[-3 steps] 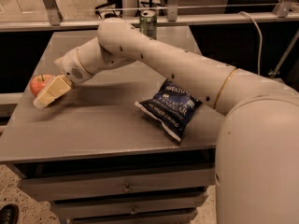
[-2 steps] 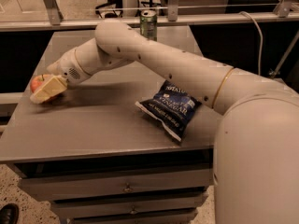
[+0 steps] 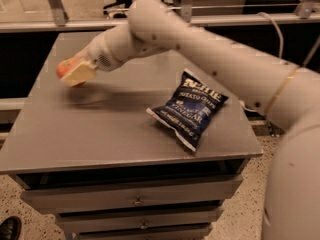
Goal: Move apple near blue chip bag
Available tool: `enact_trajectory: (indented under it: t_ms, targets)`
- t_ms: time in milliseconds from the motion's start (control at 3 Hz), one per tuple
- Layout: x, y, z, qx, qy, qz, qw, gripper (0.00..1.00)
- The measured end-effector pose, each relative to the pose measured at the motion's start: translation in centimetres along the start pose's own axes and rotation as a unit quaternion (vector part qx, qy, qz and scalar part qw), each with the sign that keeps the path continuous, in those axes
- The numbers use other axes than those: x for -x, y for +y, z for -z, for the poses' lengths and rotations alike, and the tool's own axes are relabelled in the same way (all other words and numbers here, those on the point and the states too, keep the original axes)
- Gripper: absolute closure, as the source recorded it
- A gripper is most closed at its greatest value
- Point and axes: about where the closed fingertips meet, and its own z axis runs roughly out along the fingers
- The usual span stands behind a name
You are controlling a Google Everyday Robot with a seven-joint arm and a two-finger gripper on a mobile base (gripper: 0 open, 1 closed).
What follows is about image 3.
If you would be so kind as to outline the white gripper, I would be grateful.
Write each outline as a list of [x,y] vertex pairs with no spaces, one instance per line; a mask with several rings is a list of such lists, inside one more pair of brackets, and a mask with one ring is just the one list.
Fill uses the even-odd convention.
[[113,71],[134,58],[158,54],[160,49],[136,38],[128,24],[100,33],[76,57],[88,62],[70,69],[61,81],[70,87],[81,85],[96,76],[96,70]]

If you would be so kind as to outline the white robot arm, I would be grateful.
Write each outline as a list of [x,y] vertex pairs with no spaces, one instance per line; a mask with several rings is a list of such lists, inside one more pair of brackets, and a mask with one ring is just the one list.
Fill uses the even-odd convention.
[[188,24],[159,0],[136,0],[128,22],[57,67],[76,86],[159,49],[189,59],[284,130],[269,171],[261,240],[320,240],[320,80],[300,68]]

